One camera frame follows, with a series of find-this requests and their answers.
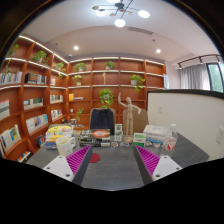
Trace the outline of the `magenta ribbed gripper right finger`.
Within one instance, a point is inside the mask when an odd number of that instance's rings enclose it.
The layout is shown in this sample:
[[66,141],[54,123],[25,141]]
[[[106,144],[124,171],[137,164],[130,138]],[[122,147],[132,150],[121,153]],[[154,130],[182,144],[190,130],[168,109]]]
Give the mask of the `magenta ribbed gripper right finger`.
[[158,156],[138,145],[135,146],[134,156],[145,185],[182,169],[168,155]]

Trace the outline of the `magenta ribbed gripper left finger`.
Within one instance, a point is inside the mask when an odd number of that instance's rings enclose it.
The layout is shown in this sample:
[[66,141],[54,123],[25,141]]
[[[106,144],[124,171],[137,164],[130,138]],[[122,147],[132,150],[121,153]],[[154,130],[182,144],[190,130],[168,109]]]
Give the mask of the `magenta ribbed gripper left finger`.
[[44,170],[80,185],[92,154],[92,147],[88,145],[67,157],[57,156],[44,167]]

